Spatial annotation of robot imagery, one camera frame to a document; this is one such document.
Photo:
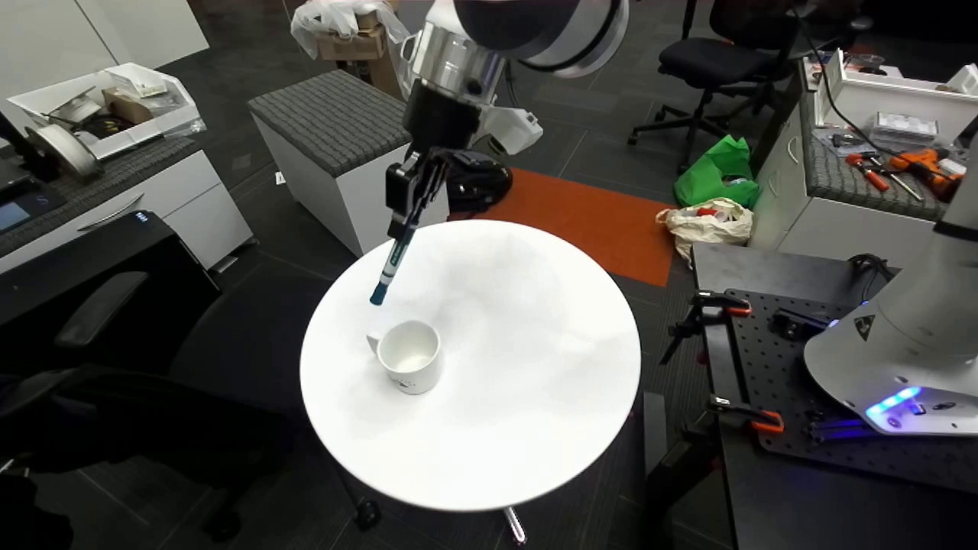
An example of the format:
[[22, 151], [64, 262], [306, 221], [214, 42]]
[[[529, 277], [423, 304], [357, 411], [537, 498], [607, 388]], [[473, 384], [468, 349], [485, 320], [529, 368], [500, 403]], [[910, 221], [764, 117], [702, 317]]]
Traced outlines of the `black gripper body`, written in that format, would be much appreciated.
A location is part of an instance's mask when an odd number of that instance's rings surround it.
[[410, 90], [402, 128], [410, 135], [402, 162], [412, 166], [414, 158], [424, 158], [430, 151], [464, 151], [473, 133], [481, 128], [481, 111], [424, 82], [414, 82]]

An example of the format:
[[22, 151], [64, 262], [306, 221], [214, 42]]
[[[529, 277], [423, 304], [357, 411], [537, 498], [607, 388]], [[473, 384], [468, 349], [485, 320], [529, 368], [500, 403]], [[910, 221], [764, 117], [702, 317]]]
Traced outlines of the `black perforated robot base table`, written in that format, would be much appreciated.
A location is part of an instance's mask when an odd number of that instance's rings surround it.
[[971, 399], [891, 379], [834, 402], [803, 368], [803, 344], [846, 316], [844, 304], [808, 304], [772, 294], [731, 291], [751, 304], [748, 317], [724, 327], [746, 403], [785, 420], [779, 438], [751, 433], [764, 453], [891, 481], [929, 498], [900, 500], [876, 538], [903, 550], [978, 550], [978, 438]]

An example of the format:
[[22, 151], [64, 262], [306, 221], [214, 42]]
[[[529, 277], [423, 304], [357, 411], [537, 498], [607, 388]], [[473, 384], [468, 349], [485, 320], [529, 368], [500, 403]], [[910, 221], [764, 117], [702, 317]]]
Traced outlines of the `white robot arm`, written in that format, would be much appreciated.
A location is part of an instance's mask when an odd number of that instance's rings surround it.
[[433, 0], [424, 24], [400, 41], [407, 64], [402, 128], [414, 158], [386, 171], [387, 237], [420, 225], [439, 184], [430, 166], [476, 141], [515, 157], [544, 138], [526, 108], [500, 108], [509, 64], [556, 80], [605, 68], [630, 32], [632, 0]]

